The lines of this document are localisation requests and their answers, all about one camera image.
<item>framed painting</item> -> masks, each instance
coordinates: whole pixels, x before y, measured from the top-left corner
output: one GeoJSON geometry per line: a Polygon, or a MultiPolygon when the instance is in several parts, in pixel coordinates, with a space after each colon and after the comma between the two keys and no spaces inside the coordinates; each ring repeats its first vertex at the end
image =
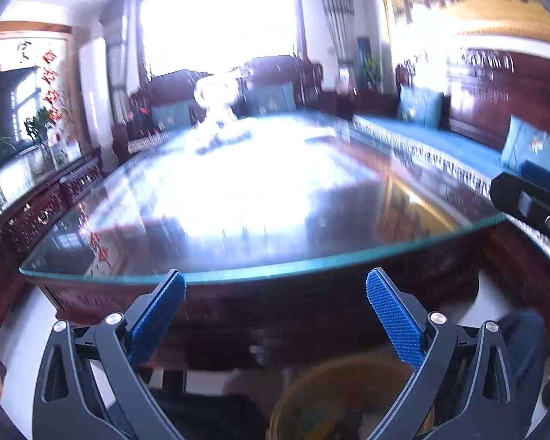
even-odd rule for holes
{"type": "Polygon", "coordinates": [[[384,0],[389,39],[495,34],[550,43],[541,0],[384,0]]]}

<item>blue cushion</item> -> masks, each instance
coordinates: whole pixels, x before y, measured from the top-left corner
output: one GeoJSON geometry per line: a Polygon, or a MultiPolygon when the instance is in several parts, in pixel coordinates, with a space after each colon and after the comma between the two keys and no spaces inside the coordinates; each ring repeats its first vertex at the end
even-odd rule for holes
{"type": "Polygon", "coordinates": [[[517,172],[526,161],[550,171],[550,134],[512,115],[501,164],[517,172]]]}
{"type": "Polygon", "coordinates": [[[264,116],[265,114],[286,113],[296,110],[293,84],[291,82],[245,89],[244,94],[250,116],[264,116]]]}
{"type": "Polygon", "coordinates": [[[520,165],[520,177],[550,192],[550,172],[531,162],[520,165]]]}
{"type": "Polygon", "coordinates": [[[192,126],[189,106],[195,103],[193,99],[189,99],[174,104],[151,107],[151,116],[162,131],[189,129],[192,126]]]}
{"type": "Polygon", "coordinates": [[[397,117],[417,125],[437,129],[442,115],[444,94],[431,89],[402,86],[397,117]]]}
{"type": "Polygon", "coordinates": [[[391,132],[434,147],[491,179],[503,171],[499,165],[501,156],[499,151],[457,133],[429,129],[417,124],[407,124],[394,118],[368,115],[360,115],[359,117],[391,132]]]}

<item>wooden table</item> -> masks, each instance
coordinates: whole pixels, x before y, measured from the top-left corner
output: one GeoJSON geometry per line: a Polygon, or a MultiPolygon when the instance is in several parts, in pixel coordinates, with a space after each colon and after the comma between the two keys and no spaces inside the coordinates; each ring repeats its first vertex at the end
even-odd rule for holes
{"type": "Polygon", "coordinates": [[[410,155],[307,111],[203,155],[188,140],[123,165],[24,262],[59,319],[98,323],[179,269],[186,301],[151,363],[250,369],[383,341],[364,290],[377,266],[429,311],[476,294],[503,216],[410,155]]]}

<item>blue pillow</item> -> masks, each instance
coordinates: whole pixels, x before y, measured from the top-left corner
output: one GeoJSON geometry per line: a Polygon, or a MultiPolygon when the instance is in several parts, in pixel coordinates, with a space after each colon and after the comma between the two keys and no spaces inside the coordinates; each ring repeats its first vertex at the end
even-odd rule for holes
{"type": "Polygon", "coordinates": [[[417,125],[437,129],[442,116],[444,94],[420,87],[401,87],[397,117],[417,125]]]}
{"type": "Polygon", "coordinates": [[[550,172],[550,134],[512,115],[501,165],[518,172],[524,162],[532,162],[550,172]]]}
{"type": "Polygon", "coordinates": [[[297,108],[291,82],[245,89],[244,94],[250,116],[286,113],[297,108]]]}
{"type": "Polygon", "coordinates": [[[195,103],[193,99],[189,99],[174,104],[151,107],[151,116],[162,131],[189,129],[192,126],[189,106],[195,103]]]}

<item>drawer handle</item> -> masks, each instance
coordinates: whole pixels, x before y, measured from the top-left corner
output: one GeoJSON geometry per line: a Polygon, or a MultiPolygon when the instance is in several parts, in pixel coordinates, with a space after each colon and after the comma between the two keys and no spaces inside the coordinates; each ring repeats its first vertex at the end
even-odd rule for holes
{"type": "Polygon", "coordinates": [[[44,220],[42,220],[41,216],[39,215],[37,217],[38,222],[42,223],[42,224],[48,224],[48,222],[49,222],[49,212],[47,210],[43,210],[43,215],[45,215],[44,220]]]}

